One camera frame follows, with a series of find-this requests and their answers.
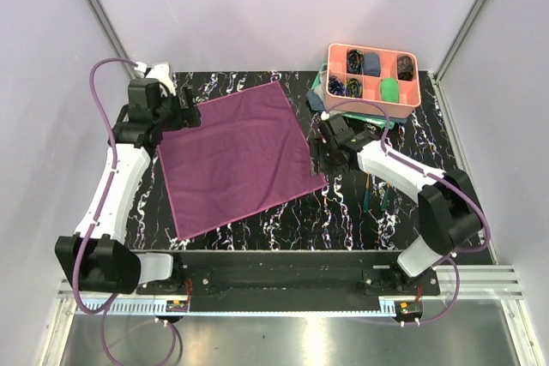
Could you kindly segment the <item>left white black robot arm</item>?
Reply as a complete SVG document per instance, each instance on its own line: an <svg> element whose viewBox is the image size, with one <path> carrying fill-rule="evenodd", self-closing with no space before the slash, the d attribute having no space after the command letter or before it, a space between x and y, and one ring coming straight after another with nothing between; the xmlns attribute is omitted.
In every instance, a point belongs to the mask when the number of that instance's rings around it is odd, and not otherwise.
<svg viewBox="0 0 549 366"><path fill-rule="evenodd" d="M155 78L134 79L112 127L106 166L94 198L72 236L55 255L76 291L130 294L155 282L165 293L184 287L185 273L170 254L136 253L124 244L136 191L168 131L195 128L201 114L190 87L177 91Z"/></svg>

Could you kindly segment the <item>purple cloth napkin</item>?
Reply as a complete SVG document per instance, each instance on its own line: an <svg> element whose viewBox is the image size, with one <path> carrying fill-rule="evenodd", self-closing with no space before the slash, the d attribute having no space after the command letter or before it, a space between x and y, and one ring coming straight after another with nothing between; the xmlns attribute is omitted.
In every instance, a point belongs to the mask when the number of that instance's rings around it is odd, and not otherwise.
<svg viewBox="0 0 549 366"><path fill-rule="evenodd" d="M308 195L310 147L279 82L202 102L201 125L159 148L177 237L186 240Z"/></svg>

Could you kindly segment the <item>gold spoon teal handle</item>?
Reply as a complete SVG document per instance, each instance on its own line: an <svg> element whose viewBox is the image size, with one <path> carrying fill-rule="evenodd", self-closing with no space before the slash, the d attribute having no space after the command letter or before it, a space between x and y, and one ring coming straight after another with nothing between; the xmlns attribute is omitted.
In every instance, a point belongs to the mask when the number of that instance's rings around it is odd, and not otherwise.
<svg viewBox="0 0 549 366"><path fill-rule="evenodd" d="M370 196L371 196L371 174L366 175L365 181L365 193L362 203L362 213L367 213L370 208Z"/></svg>

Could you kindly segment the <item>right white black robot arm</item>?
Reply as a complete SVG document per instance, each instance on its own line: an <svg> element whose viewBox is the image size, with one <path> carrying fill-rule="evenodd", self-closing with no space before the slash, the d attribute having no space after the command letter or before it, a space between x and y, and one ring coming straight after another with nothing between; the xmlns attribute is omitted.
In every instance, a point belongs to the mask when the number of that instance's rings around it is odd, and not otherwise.
<svg viewBox="0 0 549 366"><path fill-rule="evenodd" d="M412 292L426 269L486 228L486 216L465 171L423 165L390 147L384 135L355 131L342 115L322 120L318 128L321 136L310 143L313 171L361 171L382 179L417 205L419 235L398 255L396 268L389 273L397 293Z"/></svg>

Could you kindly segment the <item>gold fork teal handle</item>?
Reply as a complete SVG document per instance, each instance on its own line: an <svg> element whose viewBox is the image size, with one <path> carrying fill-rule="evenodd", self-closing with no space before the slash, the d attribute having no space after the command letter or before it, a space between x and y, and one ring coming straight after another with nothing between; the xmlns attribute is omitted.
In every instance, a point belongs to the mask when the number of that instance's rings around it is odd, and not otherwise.
<svg viewBox="0 0 549 366"><path fill-rule="evenodd" d="M387 210L387 207L389 205L390 192L391 192L391 185L389 183L386 183L386 187L383 192L383 199L380 205L382 212L385 212Z"/></svg>

